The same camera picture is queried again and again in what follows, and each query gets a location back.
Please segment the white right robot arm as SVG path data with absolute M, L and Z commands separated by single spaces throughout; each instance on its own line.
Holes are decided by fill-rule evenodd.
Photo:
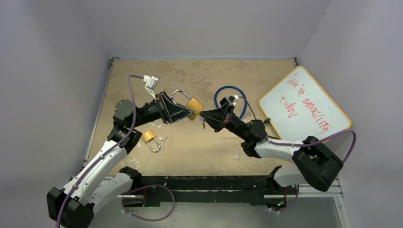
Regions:
M 233 112 L 234 104 L 223 100 L 218 109 L 202 111 L 204 121 L 215 131 L 226 129 L 243 140 L 240 144 L 249 157 L 272 158 L 293 163 L 279 166 L 267 180 L 267 188 L 279 193 L 290 185 L 309 184 L 326 192 L 344 166 L 343 161 L 314 136 L 302 141 L 270 138 L 262 120 L 244 122 Z

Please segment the silver key set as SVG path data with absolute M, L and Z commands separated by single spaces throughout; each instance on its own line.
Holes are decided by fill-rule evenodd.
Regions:
M 201 122 L 202 122 L 203 129 L 206 129 L 206 120 L 205 120 L 205 118 L 200 116 L 200 119 L 201 119 Z

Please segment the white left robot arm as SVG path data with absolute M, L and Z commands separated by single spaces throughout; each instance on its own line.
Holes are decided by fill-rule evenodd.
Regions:
M 64 187 L 53 187 L 48 192 L 48 213 L 56 227 L 87 228 L 96 210 L 109 198 L 126 191 L 137 194 L 141 190 L 140 174 L 129 168 L 116 175 L 111 184 L 101 184 L 112 168 L 139 142 L 143 134 L 135 127 L 158 119 L 172 124 L 193 114 L 193 110 L 177 104 L 166 92 L 157 94 L 154 100 L 142 107 L 137 107 L 134 99 L 119 101 L 115 105 L 114 126 L 96 156 Z

